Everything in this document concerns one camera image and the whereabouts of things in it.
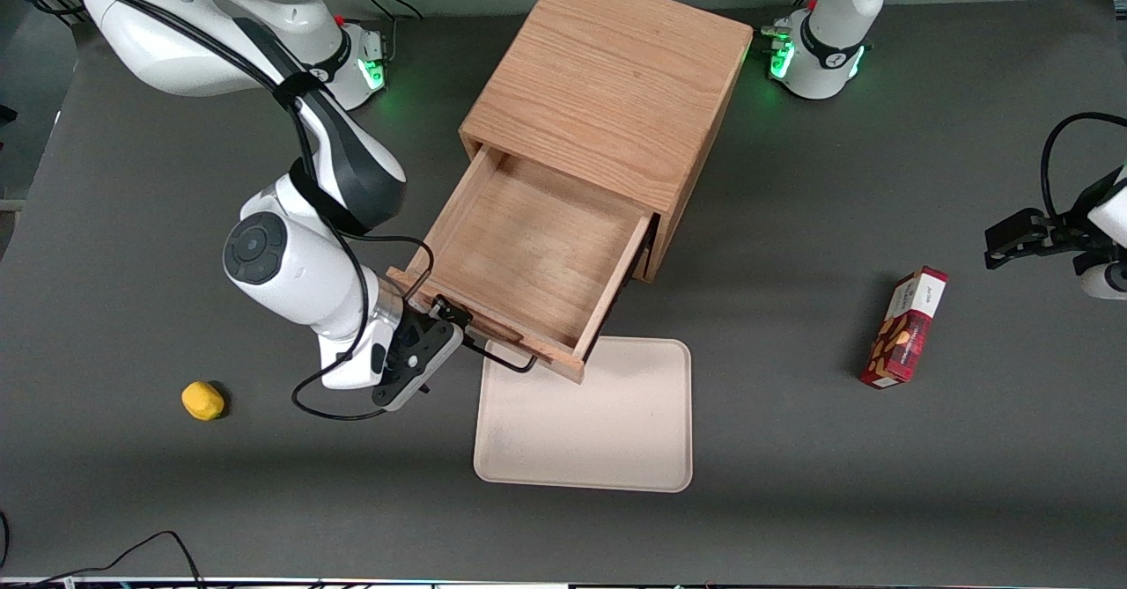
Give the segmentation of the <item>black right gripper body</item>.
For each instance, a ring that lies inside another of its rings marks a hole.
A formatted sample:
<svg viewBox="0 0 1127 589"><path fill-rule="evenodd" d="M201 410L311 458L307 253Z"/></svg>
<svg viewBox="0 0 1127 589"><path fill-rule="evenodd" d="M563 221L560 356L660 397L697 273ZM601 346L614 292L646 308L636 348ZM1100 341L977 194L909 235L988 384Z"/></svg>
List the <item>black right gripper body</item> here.
<svg viewBox="0 0 1127 589"><path fill-rule="evenodd" d="M414 307L405 307L387 352L387 369L426 371L428 368L431 362L446 346L446 340L440 340L431 333L433 320L427 313L415 311Z"/></svg>

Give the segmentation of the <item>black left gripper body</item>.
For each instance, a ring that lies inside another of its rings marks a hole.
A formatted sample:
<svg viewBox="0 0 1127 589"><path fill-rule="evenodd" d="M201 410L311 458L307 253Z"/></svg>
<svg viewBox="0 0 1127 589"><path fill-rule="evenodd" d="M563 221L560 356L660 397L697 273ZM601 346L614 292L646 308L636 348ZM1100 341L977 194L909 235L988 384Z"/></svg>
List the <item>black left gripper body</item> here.
<svg viewBox="0 0 1127 589"><path fill-rule="evenodd" d="M1045 211L1050 216L1056 240L1066 241L1070 247L1084 255L1092 255L1097 261L1118 261L1119 246L1102 229L1095 227L1094 221L1088 218L1088 212L1110 200L1118 182L1118 171L1104 175L1079 191L1071 208L1062 213L1055 207L1050 177L1045 171Z"/></svg>

